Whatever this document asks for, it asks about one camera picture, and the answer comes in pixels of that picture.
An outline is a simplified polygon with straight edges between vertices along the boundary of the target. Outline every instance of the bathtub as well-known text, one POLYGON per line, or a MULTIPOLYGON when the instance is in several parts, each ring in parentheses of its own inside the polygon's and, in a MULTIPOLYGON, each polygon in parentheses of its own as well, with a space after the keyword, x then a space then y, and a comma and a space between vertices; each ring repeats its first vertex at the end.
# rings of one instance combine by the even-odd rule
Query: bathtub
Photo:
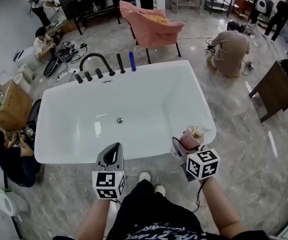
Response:
POLYGON ((103 75, 44 92, 35 136, 38 162, 94 163, 116 142, 125 160, 162 155, 170 152, 172 137, 181 137, 189 125, 208 129, 206 144, 214 140, 208 103, 187 60, 103 75))

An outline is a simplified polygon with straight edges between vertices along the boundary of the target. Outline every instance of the chair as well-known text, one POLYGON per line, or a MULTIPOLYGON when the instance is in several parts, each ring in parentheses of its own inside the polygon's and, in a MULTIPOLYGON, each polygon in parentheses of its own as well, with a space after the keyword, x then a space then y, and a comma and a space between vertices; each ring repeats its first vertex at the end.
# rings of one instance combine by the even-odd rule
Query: chair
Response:
POLYGON ((168 20, 164 9, 142 9, 125 1, 119 1, 119 9, 130 25, 136 44, 146 48, 149 64, 151 64, 149 48, 176 44, 178 56, 182 57, 177 40, 179 32, 185 25, 184 22, 168 20))

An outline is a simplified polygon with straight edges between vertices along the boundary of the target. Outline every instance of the marble floor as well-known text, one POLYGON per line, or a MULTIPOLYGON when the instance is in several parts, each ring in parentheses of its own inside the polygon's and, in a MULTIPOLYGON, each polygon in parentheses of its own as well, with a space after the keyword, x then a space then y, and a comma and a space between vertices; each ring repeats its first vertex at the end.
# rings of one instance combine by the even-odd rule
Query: marble floor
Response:
MULTIPOLYGON (((224 13, 212 13, 201 9, 200 15, 190 8, 178 9, 178 14, 166 10, 171 20, 185 22, 179 34, 178 45, 182 58, 178 57, 175 45, 151 49, 152 63, 188 60, 205 94, 217 128, 215 140, 209 145, 221 157, 217 180, 240 212, 242 222, 250 230, 263 229, 267 234, 276 234, 288 221, 288 110, 279 112, 264 123, 260 123, 253 101, 248 97, 249 89, 263 78, 275 60, 285 59, 287 44, 279 37, 275 44, 268 43, 258 27, 255 38, 250 41, 250 54, 245 60, 254 64, 253 72, 238 79, 226 79, 220 73, 208 70, 206 38, 226 29, 231 20, 224 13), (272 136, 276 152, 272 148, 272 136)), ((105 55, 113 69, 118 68, 116 53, 119 50, 125 67, 129 67, 128 53, 133 51, 137 65, 147 64, 145 49, 135 46, 129 25, 121 20, 104 18, 102 21, 67 34, 65 40, 78 46, 88 45, 88 52, 105 55)), ((69 64, 78 68, 78 64, 69 64)), ((92 59, 86 65, 94 70, 105 71, 101 61, 92 59)), ((70 77, 55 82, 53 86, 68 82, 70 77)), ((32 96, 42 97, 49 88, 42 74, 34 81, 32 96)), ((18 223, 25 239, 47 240, 56 235, 76 236, 77 230, 95 194, 92 188, 94 164, 46 165, 44 181, 32 188, 21 188, 10 184, 14 192, 29 204, 28 213, 21 213, 18 223)), ((148 171, 152 182, 166 188, 166 197, 173 203, 191 211, 196 206, 197 180, 187 182, 181 161, 171 154, 125 161, 127 195, 138 182, 138 175, 148 171)), ((196 216, 205 231, 217 232, 204 197, 196 216)), ((107 221, 109 232, 119 209, 112 203, 107 221)))

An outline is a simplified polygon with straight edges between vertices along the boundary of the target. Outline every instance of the bathtub faucet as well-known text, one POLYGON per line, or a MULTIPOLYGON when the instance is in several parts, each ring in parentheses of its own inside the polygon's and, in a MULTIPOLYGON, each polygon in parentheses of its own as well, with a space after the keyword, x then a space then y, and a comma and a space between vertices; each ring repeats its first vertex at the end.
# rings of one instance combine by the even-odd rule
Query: bathtub faucet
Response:
POLYGON ((111 69, 110 65, 108 64, 108 62, 106 61, 106 59, 104 58, 104 56, 103 56, 102 54, 99 54, 99 53, 96 53, 96 52, 90 53, 90 54, 86 55, 86 56, 82 59, 82 61, 81 61, 80 64, 79 64, 79 70, 80 70, 80 71, 83 71, 84 62, 85 62, 88 58, 90 58, 90 57, 99 57, 99 58, 103 61, 103 63, 105 64, 105 66, 106 66, 106 68, 107 68, 107 70, 108 70, 108 74, 109 74, 111 77, 115 75, 115 72, 113 71, 113 69, 111 69))

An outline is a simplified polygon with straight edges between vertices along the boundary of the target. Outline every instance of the man in beige shirt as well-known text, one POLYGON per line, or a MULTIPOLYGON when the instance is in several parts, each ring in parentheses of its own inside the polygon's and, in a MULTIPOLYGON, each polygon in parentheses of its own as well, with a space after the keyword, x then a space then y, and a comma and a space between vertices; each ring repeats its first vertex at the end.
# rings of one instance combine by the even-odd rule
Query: man in beige shirt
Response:
POLYGON ((241 27, 234 21, 227 24, 227 31, 219 33, 212 41, 216 53, 208 57, 207 64, 227 78, 237 78, 245 54, 250 53, 250 42, 241 34, 241 27))

